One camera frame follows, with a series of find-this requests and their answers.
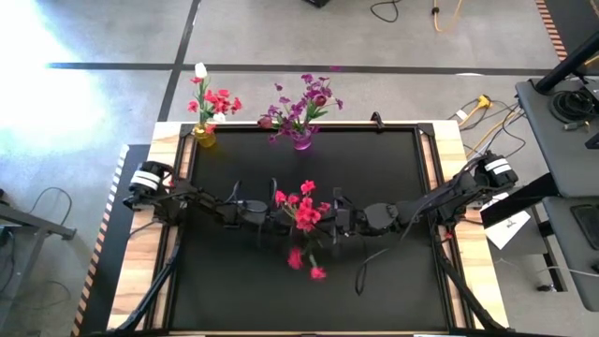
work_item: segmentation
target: purple flower bouquet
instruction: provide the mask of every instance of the purple flower bouquet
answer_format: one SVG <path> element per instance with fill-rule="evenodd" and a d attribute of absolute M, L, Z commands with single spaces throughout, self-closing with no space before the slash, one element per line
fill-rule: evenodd
<path fill-rule="evenodd" d="M 310 74 L 301 78 L 307 86 L 299 102 L 289 106 L 291 99 L 281 95 L 283 86 L 275 83 L 282 108 L 271 105 L 269 111 L 258 120 L 261 127 L 277 130 L 275 135 L 270 136 L 271 142 L 275 142 L 279 136 L 289 136 L 297 150 L 305 150 L 312 145 L 312 135 L 318 132 L 317 125 L 310 125 L 312 120 L 326 115 L 329 112 L 327 108 L 331 106 L 343 109 L 342 100 L 333 97 L 329 78 L 320 77 L 315 81 Z"/>

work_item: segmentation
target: yellow cable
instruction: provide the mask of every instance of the yellow cable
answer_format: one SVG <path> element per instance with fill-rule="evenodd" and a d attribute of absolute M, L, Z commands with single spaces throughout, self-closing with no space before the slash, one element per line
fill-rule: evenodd
<path fill-rule="evenodd" d="M 584 63 L 585 66 L 590 65 L 591 63 L 597 61 L 599 59 L 599 55 L 593 57 L 591 60 L 587 60 L 587 62 Z"/>
<path fill-rule="evenodd" d="M 468 115 L 466 116 L 466 118 L 464 118 L 463 121 L 461 121 L 461 122 L 458 123 L 458 126 L 462 126 L 462 125 L 466 124 L 466 122 L 468 121 L 468 119 L 470 117 L 472 117 L 475 114 L 475 112 L 477 112 L 480 108 L 484 108 L 484 107 L 476 106 L 476 108 L 472 109 L 472 111 L 470 111 L 470 113 L 468 113 Z"/>
<path fill-rule="evenodd" d="M 434 13 L 433 16 L 433 20 L 434 20 L 434 30 L 437 31 L 438 33 L 443 33 L 446 32 L 448 30 L 451 30 L 453 28 L 454 25 L 456 25 L 456 22 L 458 21 L 458 16 L 460 15 L 460 8 L 461 8 L 461 2 L 462 0 L 460 0 L 458 2 L 458 6 L 456 7 L 456 11 L 453 12 L 453 18 L 451 19 L 451 22 L 449 23 L 449 26 L 446 27 L 445 29 L 441 29 L 439 28 L 439 22 L 438 22 L 438 13 Z M 433 0 L 433 7 L 438 7 L 437 6 L 437 0 Z"/>
<path fill-rule="evenodd" d="M 510 112 L 510 114 L 507 116 L 506 119 L 510 119 L 513 118 L 516 115 L 515 112 Z M 482 143 L 483 141 L 485 141 L 491 133 L 493 133 L 493 131 L 495 131 L 495 129 L 497 129 L 499 126 L 501 126 L 504 123 L 504 121 L 499 122 L 498 124 L 494 125 L 486 134 L 485 136 L 483 136 L 483 138 L 472 148 L 472 150 L 470 150 L 470 152 L 466 155 L 466 157 L 469 157 Z"/>

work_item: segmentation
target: purple vase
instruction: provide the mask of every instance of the purple vase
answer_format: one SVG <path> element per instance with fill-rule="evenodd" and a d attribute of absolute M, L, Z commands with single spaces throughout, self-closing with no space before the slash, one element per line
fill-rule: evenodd
<path fill-rule="evenodd" d="M 296 150 L 306 150 L 312 145 L 312 132 L 306 130 L 303 135 L 293 138 L 293 147 Z"/>

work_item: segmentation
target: flower vase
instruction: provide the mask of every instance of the flower vase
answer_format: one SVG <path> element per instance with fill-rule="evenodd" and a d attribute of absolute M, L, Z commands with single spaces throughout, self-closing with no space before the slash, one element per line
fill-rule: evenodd
<path fill-rule="evenodd" d="M 194 126 L 194 137 L 201 147 L 209 148 L 216 143 L 216 136 L 213 130 L 209 130 L 205 123 L 197 123 Z"/>
<path fill-rule="evenodd" d="M 312 145 L 312 132 L 306 128 L 303 134 L 297 135 L 293 138 L 293 147 L 296 150 L 302 151 Z"/>

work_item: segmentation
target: wooden table frame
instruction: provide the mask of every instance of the wooden table frame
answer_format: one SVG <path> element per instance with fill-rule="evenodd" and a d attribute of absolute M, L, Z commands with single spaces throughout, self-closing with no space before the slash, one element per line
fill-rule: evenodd
<path fill-rule="evenodd" d="M 436 187 L 443 181 L 450 180 L 455 173 L 466 163 L 466 157 L 462 148 L 460 131 L 455 121 L 393 121 L 385 122 L 386 125 L 414 125 L 423 123 L 432 125 L 434 141 L 429 141 L 429 137 L 422 134 L 422 151 L 426 162 L 426 171 L 429 177 L 430 188 Z M 370 125 L 373 122 L 321 122 L 322 125 Z M 153 140 L 148 155 L 148 160 L 158 161 L 169 164 L 179 170 L 181 177 L 187 177 L 187 170 L 190 167 L 190 157 L 192 153 L 193 141 L 179 142 L 182 123 L 163 122 L 157 123 L 153 132 Z M 176 153 L 183 151 L 183 160 L 180 163 L 175 162 Z M 438 154 L 438 164 L 435 166 L 433 156 Z M 139 228 L 152 219 L 153 212 L 136 212 L 133 218 L 131 230 Z M 473 221 L 480 221 L 479 212 L 468 211 L 466 218 Z M 116 328 L 122 324 L 129 314 L 135 309 L 139 301 L 150 287 L 153 277 L 157 274 L 157 260 L 165 260 L 169 255 L 176 237 L 176 227 L 148 227 L 131 238 L 127 244 L 124 254 L 123 266 L 117 286 L 114 302 L 110 312 L 110 321 L 108 328 Z M 167 235 L 167 244 L 163 244 L 162 251 L 159 251 L 159 243 L 162 236 Z M 478 300 L 487 309 L 491 316 L 500 324 L 507 327 L 507 318 L 505 316 L 503 301 L 495 269 L 490 256 L 489 246 L 483 228 L 479 225 L 473 225 L 467 222 L 459 223 L 456 227 L 456 238 L 459 251 L 451 249 L 449 244 L 445 244 L 446 253 L 459 254 L 461 268 L 468 287 L 473 291 Z M 457 289 L 448 278 L 452 311 L 455 317 L 455 326 L 467 327 L 469 315 L 464 315 L 462 310 L 463 301 L 458 294 Z M 156 300 L 155 310 L 148 315 L 153 319 L 146 319 L 139 324 L 138 328 L 159 328 L 163 325 L 164 312 L 171 303 L 167 303 L 168 290 L 171 280 L 165 283 Z M 474 318 L 474 325 L 482 329 L 480 323 Z M 218 331 L 193 331 L 187 334 L 217 334 Z M 231 334 L 242 334 L 242 331 L 229 331 Z M 289 331 L 277 331 L 271 333 L 296 333 Z M 412 331 L 402 331 L 402 333 L 413 333 Z"/>

